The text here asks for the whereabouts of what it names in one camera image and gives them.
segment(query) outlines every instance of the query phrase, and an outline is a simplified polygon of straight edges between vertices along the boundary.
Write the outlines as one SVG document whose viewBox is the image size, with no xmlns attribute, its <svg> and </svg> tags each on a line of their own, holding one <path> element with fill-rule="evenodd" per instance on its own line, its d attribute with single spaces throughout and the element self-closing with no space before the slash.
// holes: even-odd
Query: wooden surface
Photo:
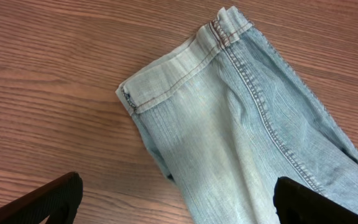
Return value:
<svg viewBox="0 0 358 224">
<path fill-rule="evenodd" d="M 114 90 L 231 5 L 358 147 L 358 0 L 0 0 L 0 207 L 75 170 L 76 223 L 191 223 Z"/>
</svg>

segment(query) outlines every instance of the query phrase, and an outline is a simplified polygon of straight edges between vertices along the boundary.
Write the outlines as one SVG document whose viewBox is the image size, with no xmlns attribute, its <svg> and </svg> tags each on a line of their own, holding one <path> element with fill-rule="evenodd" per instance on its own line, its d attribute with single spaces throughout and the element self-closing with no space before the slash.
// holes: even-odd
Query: blue cloth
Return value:
<svg viewBox="0 0 358 224">
<path fill-rule="evenodd" d="M 358 151 L 237 8 L 117 90 L 195 223 L 279 223 L 287 176 L 358 214 Z"/>
</svg>

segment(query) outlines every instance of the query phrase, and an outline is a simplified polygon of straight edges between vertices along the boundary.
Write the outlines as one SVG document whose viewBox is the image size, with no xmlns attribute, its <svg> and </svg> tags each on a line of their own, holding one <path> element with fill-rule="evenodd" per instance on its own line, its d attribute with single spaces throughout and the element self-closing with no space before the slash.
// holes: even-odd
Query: wooden table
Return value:
<svg viewBox="0 0 358 224">
<path fill-rule="evenodd" d="M 0 0 L 0 206 L 76 170 L 76 223 L 191 223 L 114 90 L 231 5 L 358 147 L 358 0 Z"/>
</svg>

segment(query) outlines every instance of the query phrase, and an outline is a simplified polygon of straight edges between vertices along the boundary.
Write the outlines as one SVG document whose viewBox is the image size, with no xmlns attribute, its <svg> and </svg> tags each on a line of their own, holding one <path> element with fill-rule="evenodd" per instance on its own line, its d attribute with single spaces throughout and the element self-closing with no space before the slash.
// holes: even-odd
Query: black object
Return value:
<svg viewBox="0 0 358 224">
<path fill-rule="evenodd" d="M 358 224 L 358 215 L 288 177 L 274 188 L 274 206 L 281 224 Z"/>
<path fill-rule="evenodd" d="M 0 223 L 72 224 L 81 203 L 83 184 L 76 172 L 28 193 L 0 208 Z"/>
</svg>

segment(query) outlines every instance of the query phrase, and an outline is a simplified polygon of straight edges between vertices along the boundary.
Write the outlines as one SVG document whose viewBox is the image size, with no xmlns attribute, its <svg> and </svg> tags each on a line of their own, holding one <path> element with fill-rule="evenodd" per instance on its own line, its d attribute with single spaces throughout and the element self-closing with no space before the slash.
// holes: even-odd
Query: folded jeans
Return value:
<svg viewBox="0 0 358 224">
<path fill-rule="evenodd" d="M 279 223 L 281 176 L 358 214 L 357 149 L 237 8 L 116 93 L 195 223 Z"/>
</svg>

